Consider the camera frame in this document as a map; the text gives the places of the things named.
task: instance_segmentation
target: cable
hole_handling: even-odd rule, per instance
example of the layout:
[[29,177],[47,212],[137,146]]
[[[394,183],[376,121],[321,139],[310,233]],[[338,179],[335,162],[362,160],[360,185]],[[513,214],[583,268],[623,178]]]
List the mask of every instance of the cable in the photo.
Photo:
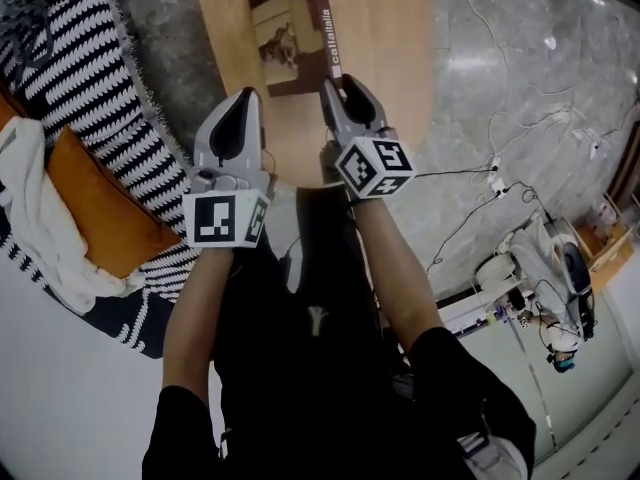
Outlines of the cable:
[[[537,87],[531,85],[530,87],[534,87],[536,90],[539,91],[539,89],[537,89]],[[523,124],[523,123],[519,123],[518,121],[516,121],[513,116],[507,112],[504,112],[502,110],[499,110],[497,112],[494,112],[491,115],[491,118],[489,119],[489,144],[491,144],[491,150],[493,151],[492,154],[490,154],[484,161],[484,163],[482,164],[481,168],[484,168],[488,165],[491,164],[491,162],[493,161],[494,158],[499,157],[500,155],[502,155],[512,144],[516,143],[517,141],[519,141],[520,139],[522,139],[524,136],[526,136],[531,130],[533,130],[535,127],[537,127],[538,125],[542,124],[544,121],[546,121],[547,119],[549,119],[550,117],[553,117],[557,114],[561,114],[561,113],[568,113],[570,118],[569,118],[569,123],[568,125],[565,127],[565,132],[568,129],[568,127],[571,125],[571,122],[573,120],[573,114],[571,112],[571,109],[569,107],[562,107],[560,110],[556,110],[555,112],[550,112],[548,114],[546,114],[542,119],[536,121],[535,123],[532,124]],[[509,142],[507,142],[507,145],[505,147],[503,147],[500,151],[498,151],[498,149],[496,148],[495,142],[493,140],[493,122],[496,118],[496,116],[498,115],[504,115],[506,117],[508,117],[509,119],[511,119],[515,124],[517,124],[518,126],[520,126],[521,128],[524,128],[524,131],[518,135],[517,137],[512,138],[511,140],[509,140]],[[547,128],[547,133],[549,132],[549,130],[551,130],[551,128],[553,128],[557,123],[559,123],[560,121],[556,121],[555,123],[553,123],[549,128]],[[481,185],[484,185],[484,183],[486,182],[486,178],[484,180],[482,180],[482,182],[480,183],[474,183],[474,179],[476,178],[476,175],[474,174],[471,179],[469,180],[469,183],[471,184],[471,186],[473,187],[479,187]]]
[[[545,212],[545,215],[546,215],[547,219],[549,219],[549,221],[551,221],[551,216],[549,215],[549,213],[547,212],[545,207],[542,205],[542,202],[540,201],[540,197],[538,196],[538,192],[536,192],[536,189],[534,189],[531,185],[527,185],[526,183],[524,183],[522,181],[516,181],[515,183],[512,183],[508,187],[504,188],[502,190],[502,193],[503,194],[507,194],[513,187],[516,187],[516,186],[522,186],[525,189],[524,192],[522,192],[522,195],[521,195],[522,202],[525,203],[525,204],[529,204],[529,203],[531,203],[533,201],[538,201],[538,204],[540,204],[540,206],[542,207],[542,210]],[[438,252],[433,257],[433,260],[431,260],[431,265],[429,265],[427,267],[427,274],[429,273],[429,271],[431,270],[432,267],[442,263],[443,258],[440,257],[440,253],[444,249],[444,246],[447,245],[447,242],[449,242],[449,240],[451,240],[464,227],[464,225],[469,221],[469,219],[473,216],[473,214],[476,213],[481,208],[483,208],[483,207],[487,206],[488,204],[492,203],[493,201],[498,199],[500,196],[501,196],[501,194],[497,194],[494,197],[492,197],[491,199],[485,201],[484,203],[476,206],[473,210],[471,210],[471,212],[462,221],[462,224],[460,224],[456,228],[456,230],[453,233],[451,233],[446,238],[446,240],[444,242],[442,242],[442,245],[438,249]]]
[[271,160],[273,160],[273,170],[270,173],[271,176],[273,176],[276,173],[276,165],[277,165],[276,157],[273,156],[268,149],[263,149],[262,151],[264,151],[267,155],[269,155],[271,157]]
[[443,261],[443,260],[442,260],[442,258],[440,257],[440,253],[442,252],[442,249],[444,249],[444,246],[445,246],[445,245],[447,245],[447,242],[448,242],[449,240],[451,240],[451,239],[452,239],[452,238],[453,238],[453,237],[458,233],[458,231],[460,231],[460,230],[464,227],[464,225],[465,225],[465,224],[467,223],[467,221],[468,221],[468,220],[473,216],[473,214],[474,214],[474,213],[476,213],[476,212],[477,212],[478,210],[480,210],[481,208],[483,208],[483,207],[487,206],[489,203],[492,203],[493,201],[495,201],[496,199],[498,199],[498,197],[500,197],[500,196],[494,196],[493,198],[489,199],[488,201],[485,201],[485,202],[484,202],[484,203],[482,203],[481,205],[476,206],[473,210],[471,210],[471,213],[469,213],[469,214],[465,217],[465,219],[462,221],[462,224],[460,224],[460,225],[456,228],[456,230],[455,230],[453,233],[451,233],[451,234],[447,237],[447,239],[446,239],[444,242],[442,242],[442,245],[440,246],[440,249],[438,249],[438,252],[437,252],[437,253],[436,253],[436,255],[433,257],[433,260],[431,261],[431,265],[429,265],[429,266],[427,267],[427,274],[429,273],[429,271],[431,270],[431,268],[432,268],[434,265],[439,265],[440,263],[442,263],[442,261]]
[[636,100],[633,102],[633,105],[631,105],[629,107],[629,109],[624,113],[624,116],[622,118],[622,123],[620,123],[620,127],[619,128],[613,128],[612,130],[609,130],[607,133],[605,133],[604,135],[602,135],[600,138],[604,139],[606,137],[608,137],[609,135],[612,135],[616,132],[621,132],[624,129],[624,123],[627,122],[627,117],[629,117],[629,114],[631,113],[631,111],[636,107],[636,105],[640,102],[640,98],[636,98]]
[[[533,301],[531,301],[531,305],[529,306],[530,308],[533,307]],[[542,318],[542,304],[540,304],[538,301],[536,301],[536,309],[538,310],[538,316],[540,317],[540,321],[543,322],[547,328],[549,327],[549,324],[545,321],[544,318]],[[549,350],[549,345],[547,345],[544,340],[542,339],[542,325],[538,325],[538,336],[540,337],[540,341],[542,342],[542,345],[544,346],[544,348],[546,348],[547,350]]]
[[[495,35],[495,33],[493,32],[493,29],[491,28],[491,25],[489,24],[489,21],[488,21],[488,20],[487,20],[487,19],[486,19],[482,14],[480,14],[480,13],[478,12],[478,10],[475,8],[475,6],[473,5],[473,2],[472,2],[471,0],[465,0],[465,1],[467,2],[467,5],[469,6],[469,8],[470,8],[470,9],[471,9],[471,11],[473,12],[473,14],[475,14],[475,15],[480,19],[480,21],[482,21],[482,23],[484,24],[484,26],[487,28],[487,30],[489,31],[489,35],[491,36],[491,40],[493,41],[494,45],[496,46],[496,48],[498,48],[498,50],[500,51],[500,54],[502,55],[502,59],[503,59],[503,61],[504,61],[505,67],[506,67],[506,69],[507,69],[507,93],[508,93],[508,87],[509,87],[509,74],[510,74],[510,73],[513,73],[513,74],[514,74],[518,79],[520,79],[520,80],[521,80],[521,81],[523,81],[523,82],[524,82],[524,79],[523,79],[523,78],[522,78],[522,76],[521,76],[517,71],[515,71],[515,70],[511,67],[511,65],[509,64],[509,59],[508,59],[508,57],[507,57],[506,51],[505,51],[505,49],[502,47],[502,45],[501,45],[500,43],[498,43],[498,41],[497,41],[497,39],[496,39],[496,35]],[[561,90],[561,91],[557,91],[557,92],[543,92],[543,91],[541,91],[538,87],[536,87],[535,85],[530,84],[530,83],[525,83],[525,87],[531,87],[531,88],[533,88],[533,89],[534,89],[538,94],[540,94],[541,96],[559,96],[559,95],[561,95],[561,94],[564,94],[564,93],[566,93],[566,92],[571,91],[571,93],[572,93],[572,96],[571,96],[571,104],[570,104],[570,106],[569,106],[569,107],[563,107],[563,108],[561,108],[560,110],[558,110],[558,111],[556,111],[556,112],[553,112],[553,113],[551,113],[551,114],[547,114],[547,115],[546,115],[545,117],[543,117],[540,121],[538,121],[537,123],[534,123],[533,125],[524,125],[524,124],[518,123],[520,126],[522,126],[523,128],[525,128],[525,131],[524,131],[521,135],[519,135],[519,136],[514,137],[513,139],[511,139],[511,140],[507,143],[507,145],[506,145],[504,148],[502,148],[502,150],[501,150],[500,152],[497,152],[497,151],[496,151],[496,149],[497,149],[497,148],[495,147],[495,144],[494,144],[494,142],[493,142],[493,130],[492,130],[493,119],[494,119],[494,118],[495,118],[495,116],[496,116],[496,115],[498,115],[498,114],[506,115],[506,116],[508,116],[510,119],[513,119],[513,117],[512,117],[510,114],[508,114],[507,112],[504,112],[504,111],[499,111],[499,112],[494,113],[494,114],[491,116],[491,119],[490,119],[490,121],[489,121],[489,142],[491,143],[491,147],[492,147],[492,150],[493,150],[493,154],[492,154],[492,155],[490,155],[489,157],[487,157],[487,159],[485,160],[485,162],[484,162],[481,166],[479,166],[479,167],[478,167],[478,169],[483,169],[483,168],[485,168],[487,165],[490,165],[490,163],[493,161],[493,159],[494,159],[494,158],[496,158],[496,157],[500,156],[500,155],[501,155],[502,153],[504,153],[504,152],[506,151],[506,149],[507,149],[507,148],[509,148],[512,144],[514,144],[516,141],[518,141],[518,140],[520,140],[522,137],[524,137],[524,136],[525,136],[525,135],[526,135],[526,134],[527,134],[527,133],[528,133],[528,132],[533,128],[533,127],[535,127],[535,126],[537,126],[538,124],[542,123],[544,120],[546,120],[548,117],[550,117],[550,116],[552,116],[552,115],[555,115],[555,114],[558,114],[558,113],[561,113],[561,112],[568,112],[568,113],[569,113],[569,122],[567,123],[567,126],[565,127],[565,130],[563,131],[562,136],[564,136],[564,134],[566,133],[566,131],[567,131],[567,130],[569,129],[569,127],[571,126],[571,124],[572,124],[572,122],[573,122],[573,112],[572,112],[572,110],[573,110],[573,109],[575,109],[575,99],[576,99],[576,91],[575,91],[575,89],[574,89],[573,87],[571,87],[571,86],[570,86],[570,87],[567,87],[567,88],[565,88],[565,89],[563,89],[563,90]],[[636,99],[636,101],[634,102],[634,104],[632,105],[632,107],[631,107],[631,108],[630,108],[630,109],[625,113],[625,116],[624,116],[624,118],[623,118],[623,120],[622,120],[622,124],[621,124],[621,127],[620,127],[620,128],[614,128],[613,130],[610,130],[609,132],[607,132],[607,133],[605,133],[604,135],[602,135],[602,136],[600,137],[600,139],[601,139],[601,140],[603,140],[603,139],[605,139],[606,137],[608,137],[609,135],[611,135],[611,134],[613,134],[613,133],[615,133],[615,132],[617,132],[617,131],[621,131],[621,130],[624,128],[624,123],[626,122],[626,119],[627,119],[627,117],[628,117],[629,112],[631,112],[631,110],[633,109],[633,107],[635,107],[635,105],[636,105],[637,103],[639,103],[639,102],[640,102],[640,98]],[[472,186],[480,186],[480,185],[482,185],[482,184],[486,181],[486,179],[485,179],[485,180],[483,180],[483,182],[482,182],[482,183],[474,183],[474,180],[476,179],[476,176],[477,176],[477,174],[474,174],[474,175],[471,177],[471,180],[469,180],[469,183],[470,183]]]
[[491,169],[482,169],[480,171],[472,170],[472,169],[462,169],[460,171],[442,171],[442,172],[425,172],[423,174],[418,174],[416,178],[424,178],[426,176],[440,176],[441,174],[464,174],[466,172],[496,172],[498,167],[492,167]]
[[284,255],[289,256],[289,254],[291,253],[291,249],[293,249],[293,246],[296,245],[299,241],[300,241],[300,236],[298,236],[298,238],[296,238],[293,241],[293,243],[289,246],[289,248],[287,249],[287,252],[285,252]]
[[[533,291],[535,292],[538,289],[538,286],[540,286],[540,283],[548,284],[549,287],[555,292],[555,294],[558,296],[558,300],[564,306],[564,310],[566,311],[567,315],[569,315],[569,318],[571,319],[571,323],[575,326],[576,329],[580,330],[580,326],[574,320],[573,315],[569,311],[569,308],[567,307],[567,305],[562,300],[562,297],[558,293],[558,290],[556,290],[555,286],[553,286],[549,281],[547,281],[546,279],[540,279],[540,281],[538,281],[536,283],[536,285],[533,287]],[[567,332],[567,333],[569,333],[569,334],[573,334],[574,336],[578,336],[578,338],[582,338],[582,334],[580,334],[579,332],[577,332],[577,333],[576,332],[571,332],[571,331],[569,331],[567,329],[562,329],[562,330]]]

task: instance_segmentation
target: striped blanket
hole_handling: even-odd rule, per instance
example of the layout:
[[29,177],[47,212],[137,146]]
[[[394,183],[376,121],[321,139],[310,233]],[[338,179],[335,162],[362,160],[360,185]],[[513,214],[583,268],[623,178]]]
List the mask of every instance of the striped blanket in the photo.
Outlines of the striped blanket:
[[[31,117],[42,121],[49,145],[70,126],[145,207],[184,238],[181,198],[190,188],[189,161],[152,104],[125,21],[117,0],[54,0],[49,8],[51,58],[38,69],[25,69],[16,80],[13,49],[0,45],[0,75],[26,102]],[[46,34],[34,33],[37,58],[45,53]],[[15,244],[4,212],[0,248],[54,296]],[[160,357],[171,308],[198,254],[186,244],[165,251],[141,267],[146,277],[141,291],[127,299],[101,299],[82,318],[127,346]]]

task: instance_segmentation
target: wall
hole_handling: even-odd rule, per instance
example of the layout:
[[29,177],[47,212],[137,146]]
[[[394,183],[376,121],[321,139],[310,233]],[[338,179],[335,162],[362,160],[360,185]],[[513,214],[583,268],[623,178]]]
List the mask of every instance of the wall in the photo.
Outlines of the wall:
[[[7,262],[2,255],[0,462],[17,480],[140,478],[161,361],[88,326]],[[209,387],[217,408],[217,376]]]
[[627,353],[636,370],[640,369],[640,242],[634,254],[609,281],[603,295],[616,317]]

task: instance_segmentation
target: orange pillow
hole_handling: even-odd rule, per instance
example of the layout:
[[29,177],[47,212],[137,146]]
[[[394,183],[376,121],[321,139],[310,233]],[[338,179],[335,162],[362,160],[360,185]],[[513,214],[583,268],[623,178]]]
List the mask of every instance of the orange pillow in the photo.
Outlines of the orange pillow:
[[65,127],[53,149],[49,177],[87,242],[87,259],[125,278],[180,238],[138,203]]
[[11,93],[0,85],[0,130],[6,126],[12,117],[25,115],[24,109]]

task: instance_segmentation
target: book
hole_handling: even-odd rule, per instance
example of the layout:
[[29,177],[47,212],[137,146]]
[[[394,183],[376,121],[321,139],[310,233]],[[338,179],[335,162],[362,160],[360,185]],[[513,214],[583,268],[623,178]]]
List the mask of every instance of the book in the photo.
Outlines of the book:
[[269,95],[318,92],[342,67],[329,0],[249,0]]

